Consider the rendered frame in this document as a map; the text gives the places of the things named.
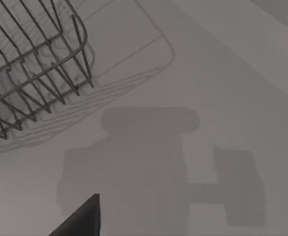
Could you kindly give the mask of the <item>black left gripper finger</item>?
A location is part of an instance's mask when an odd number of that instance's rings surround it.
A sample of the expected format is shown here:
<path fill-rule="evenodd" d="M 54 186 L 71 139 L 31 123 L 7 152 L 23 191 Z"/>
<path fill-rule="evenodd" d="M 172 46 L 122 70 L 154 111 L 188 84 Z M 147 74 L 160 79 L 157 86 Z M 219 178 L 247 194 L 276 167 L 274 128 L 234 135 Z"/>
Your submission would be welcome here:
<path fill-rule="evenodd" d="M 93 194 L 48 236 L 100 236 L 100 194 Z"/>

